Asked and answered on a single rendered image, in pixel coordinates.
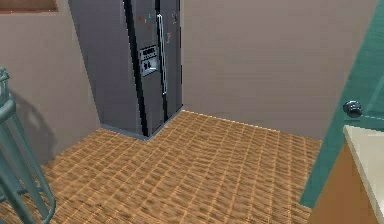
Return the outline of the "dark grey fridge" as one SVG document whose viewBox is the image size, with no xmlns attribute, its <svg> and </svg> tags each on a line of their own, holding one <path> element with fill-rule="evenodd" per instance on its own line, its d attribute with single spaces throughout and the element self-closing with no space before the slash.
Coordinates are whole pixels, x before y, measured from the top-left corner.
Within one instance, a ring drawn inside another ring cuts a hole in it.
<svg viewBox="0 0 384 224">
<path fill-rule="evenodd" d="M 181 0 L 68 0 L 101 126 L 141 140 L 183 106 Z M 157 14 L 164 23 L 163 95 Z"/>
</svg>

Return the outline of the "black round door knob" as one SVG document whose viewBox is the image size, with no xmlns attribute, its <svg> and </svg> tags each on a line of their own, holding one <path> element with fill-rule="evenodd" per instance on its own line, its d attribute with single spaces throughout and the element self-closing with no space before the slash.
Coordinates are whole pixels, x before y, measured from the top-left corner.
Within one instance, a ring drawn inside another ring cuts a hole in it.
<svg viewBox="0 0 384 224">
<path fill-rule="evenodd" d="M 355 100 L 345 102 L 343 111 L 350 118 L 359 118 L 362 115 L 361 104 Z"/>
</svg>

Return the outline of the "teal room door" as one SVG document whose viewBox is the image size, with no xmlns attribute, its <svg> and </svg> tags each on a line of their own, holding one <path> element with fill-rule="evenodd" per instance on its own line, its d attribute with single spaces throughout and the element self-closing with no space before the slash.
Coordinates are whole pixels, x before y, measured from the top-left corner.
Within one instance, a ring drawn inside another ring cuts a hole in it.
<svg viewBox="0 0 384 224">
<path fill-rule="evenodd" d="M 362 115 L 350 118 L 345 102 L 361 104 Z M 384 0 L 378 0 L 299 203 L 313 208 L 345 141 L 345 125 L 384 132 Z"/>
</svg>

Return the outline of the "brown cupboard with white top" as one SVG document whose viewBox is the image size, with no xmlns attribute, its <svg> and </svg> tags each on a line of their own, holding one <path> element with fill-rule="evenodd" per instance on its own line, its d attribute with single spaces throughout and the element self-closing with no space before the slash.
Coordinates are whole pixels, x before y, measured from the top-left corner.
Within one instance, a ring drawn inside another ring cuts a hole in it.
<svg viewBox="0 0 384 224">
<path fill-rule="evenodd" d="M 384 132 L 345 125 L 307 224 L 384 224 Z"/>
</svg>

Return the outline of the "grey-green metal chair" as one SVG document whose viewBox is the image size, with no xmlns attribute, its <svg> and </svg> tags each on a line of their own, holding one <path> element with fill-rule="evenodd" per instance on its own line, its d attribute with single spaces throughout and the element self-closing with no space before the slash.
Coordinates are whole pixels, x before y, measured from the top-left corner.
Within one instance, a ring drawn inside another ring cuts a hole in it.
<svg viewBox="0 0 384 224">
<path fill-rule="evenodd" d="M 7 202 L 23 224 L 37 224 L 21 198 L 28 193 L 40 213 L 40 224 L 49 224 L 56 200 L 17 116 L 9 78 L 0 67 L 0 203 Z"/>
</svg>

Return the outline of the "brown framed wall picture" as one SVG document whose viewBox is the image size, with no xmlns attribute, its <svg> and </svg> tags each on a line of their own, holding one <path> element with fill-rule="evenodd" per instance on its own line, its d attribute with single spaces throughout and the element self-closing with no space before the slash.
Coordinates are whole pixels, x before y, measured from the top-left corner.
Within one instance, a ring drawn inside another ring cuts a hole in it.
<svg viewBox="0 0 384 224">
<path fill-rule="evenodd" d="M 56 0 L 0 0 L 0 13 L 57 12 Z"/>
</svg>

